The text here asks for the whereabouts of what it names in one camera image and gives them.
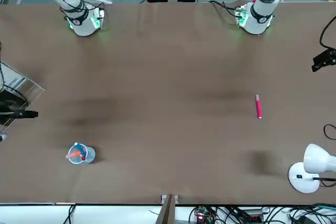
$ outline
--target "orange marker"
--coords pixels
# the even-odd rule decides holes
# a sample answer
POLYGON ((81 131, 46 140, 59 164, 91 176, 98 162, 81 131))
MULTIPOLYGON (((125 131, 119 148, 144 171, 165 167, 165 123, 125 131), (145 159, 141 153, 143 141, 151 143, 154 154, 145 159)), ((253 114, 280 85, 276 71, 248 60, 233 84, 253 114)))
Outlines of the orange marker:
POLYGON ((80 154, 80 152, 74 152, 74 153, 68 154, 68 155, 65 156, 65 158, 71 158, 71 157, 75 157, 75 156, 82 156, 82 159, 85 158, 83 155, 80 154))

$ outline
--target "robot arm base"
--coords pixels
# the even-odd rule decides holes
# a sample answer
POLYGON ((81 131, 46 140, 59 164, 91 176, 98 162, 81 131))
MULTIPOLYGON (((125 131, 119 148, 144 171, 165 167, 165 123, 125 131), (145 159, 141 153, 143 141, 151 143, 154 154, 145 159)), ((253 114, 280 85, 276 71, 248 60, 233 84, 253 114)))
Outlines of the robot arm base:
POLYGON ((252 15, 251 9, 253 9, 253 2, 236 9, 235 15, 240 17, 236 18, 237 25, 250 34, 262 34, 270 26, 273 15, 269 15, 268 18, 262 16, 258 20, 252 15))
POLYGON ((88 8, 88 14, 81 24, 76 19, 66 17, 70 28, 78 36, 89 36, 98 29, 101 29, 103 25, 104 10, 98 7, 95 8, 94 6, 87 3, 85 3, 85 5, 88 8))

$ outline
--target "blue marker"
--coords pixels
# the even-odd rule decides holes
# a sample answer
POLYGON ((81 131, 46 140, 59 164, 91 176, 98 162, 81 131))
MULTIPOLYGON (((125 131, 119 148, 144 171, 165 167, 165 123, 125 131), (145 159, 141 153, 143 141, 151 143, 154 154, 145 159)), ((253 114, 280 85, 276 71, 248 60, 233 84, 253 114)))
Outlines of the blue marker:
POLYGON ((86 156, 83 147, 82 147, 79 143, 75 143, 75 147, 80 151, 80 154, 81 154, 83 157, 86 156))

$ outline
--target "lamp shade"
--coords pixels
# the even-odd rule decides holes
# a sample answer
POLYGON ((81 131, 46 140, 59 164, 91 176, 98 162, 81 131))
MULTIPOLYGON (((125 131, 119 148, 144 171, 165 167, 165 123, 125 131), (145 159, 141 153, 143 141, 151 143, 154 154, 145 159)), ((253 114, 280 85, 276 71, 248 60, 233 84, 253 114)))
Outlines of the lamp shade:
POLYGON ((304 153, 303 166, 307 173, 336 172, 336 157, 315 144, 309 144, 304 153))

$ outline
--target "clear plastic cup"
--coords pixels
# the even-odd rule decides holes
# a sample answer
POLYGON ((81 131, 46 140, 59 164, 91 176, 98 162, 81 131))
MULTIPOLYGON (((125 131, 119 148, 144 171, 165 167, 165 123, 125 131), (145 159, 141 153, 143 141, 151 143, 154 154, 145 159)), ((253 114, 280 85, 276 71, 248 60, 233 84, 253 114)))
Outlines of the clear plastic cup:
POLYGON ((91 163, 95 156, 96 156, 96 152, 92 147, 88 147, 85 146, 83 144, 80 143, 75 143, 69 150, 68 155, 70 156, 68 159, 70 162, 72 162, 75 165, 79 165, 79 164, 89 164, 91 163), (81 156, 81 155, 75 155, 75 156, 71 156, 74 153, 79 152, 80 148, 83 149, 85 156, 81 156))

